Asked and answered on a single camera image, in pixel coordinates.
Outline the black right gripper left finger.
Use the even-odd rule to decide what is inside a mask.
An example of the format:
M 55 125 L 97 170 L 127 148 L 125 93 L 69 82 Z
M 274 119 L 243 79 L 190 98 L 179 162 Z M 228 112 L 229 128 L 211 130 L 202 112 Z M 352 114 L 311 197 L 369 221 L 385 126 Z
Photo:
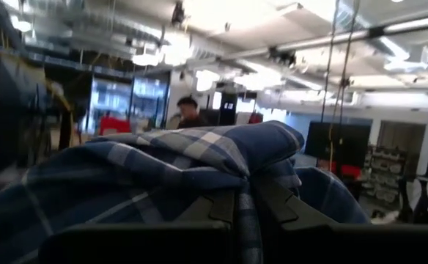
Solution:
M 185 221 L 234 222 L 235 191 L 214 191 L 199 196 L 185 211 Z

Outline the black screen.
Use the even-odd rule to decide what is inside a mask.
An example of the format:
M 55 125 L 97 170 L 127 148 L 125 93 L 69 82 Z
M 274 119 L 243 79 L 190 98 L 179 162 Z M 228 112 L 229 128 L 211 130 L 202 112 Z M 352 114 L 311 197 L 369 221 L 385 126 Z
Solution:
M 370 130 L 368 125 L 311 122 L 304 153 L 319 159 L 333 158 L 342 165 L 362 168 Z

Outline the blue plaid shirt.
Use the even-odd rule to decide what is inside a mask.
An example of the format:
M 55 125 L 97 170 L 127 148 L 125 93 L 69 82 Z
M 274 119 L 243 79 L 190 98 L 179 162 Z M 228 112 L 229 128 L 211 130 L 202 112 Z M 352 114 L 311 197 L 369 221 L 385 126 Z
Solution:
M 71 147 L 0 191 L 0 264 L 35 264 L 40 245 L 78 224 L 172 221 L 198 191 L 238 190 L 240 257 L 262 264 L 251 179 L 265 176 L 339 223 L 369 218 L 332 174 L 296 168 L 303 136 L 278 121 L 118 133 Z

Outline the black pillar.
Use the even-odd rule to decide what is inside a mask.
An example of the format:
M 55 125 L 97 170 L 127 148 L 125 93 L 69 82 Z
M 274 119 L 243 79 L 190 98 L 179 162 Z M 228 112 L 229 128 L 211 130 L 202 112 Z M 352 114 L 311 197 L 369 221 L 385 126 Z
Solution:
M 236 120 L 237 94 L 223 92 L 219 107 L 219 125 L 234 125 Z

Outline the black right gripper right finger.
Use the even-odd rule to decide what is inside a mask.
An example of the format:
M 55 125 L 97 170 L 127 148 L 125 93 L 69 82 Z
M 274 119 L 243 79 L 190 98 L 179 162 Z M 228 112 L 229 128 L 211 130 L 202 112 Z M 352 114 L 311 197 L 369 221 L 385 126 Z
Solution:
M 335 223 L 271 178 L 257 178 L 256 193 L 283 230 L 304 230 Z

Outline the storage shelf rack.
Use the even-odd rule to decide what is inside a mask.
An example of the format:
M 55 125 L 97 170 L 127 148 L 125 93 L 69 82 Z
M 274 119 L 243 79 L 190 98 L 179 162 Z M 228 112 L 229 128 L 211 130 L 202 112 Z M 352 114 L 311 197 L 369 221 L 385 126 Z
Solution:
M 386 206 L 399 204 L 399 181 L 405 173 L 407 152 L 369 145 L 361 170 L 361 192 Z

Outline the red chair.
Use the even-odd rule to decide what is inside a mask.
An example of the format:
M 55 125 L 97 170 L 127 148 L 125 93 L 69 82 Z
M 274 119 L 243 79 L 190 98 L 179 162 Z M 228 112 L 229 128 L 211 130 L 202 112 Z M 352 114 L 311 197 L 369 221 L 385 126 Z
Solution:
M 130 122 L 121 120 L 115 117 L 104 116 L 100 120 L 99 136 L 104 136 L 111 133 L 130 133 Z

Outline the person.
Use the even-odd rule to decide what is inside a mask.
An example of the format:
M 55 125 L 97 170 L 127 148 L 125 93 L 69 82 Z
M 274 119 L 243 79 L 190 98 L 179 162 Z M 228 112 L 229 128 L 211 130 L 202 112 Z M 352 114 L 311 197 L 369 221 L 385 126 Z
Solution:
M 198 113 L 198 104 L 190 96 L 180 98 L 177 102 L 181 120 L 178 129 L 208 126 L 207 121 Z

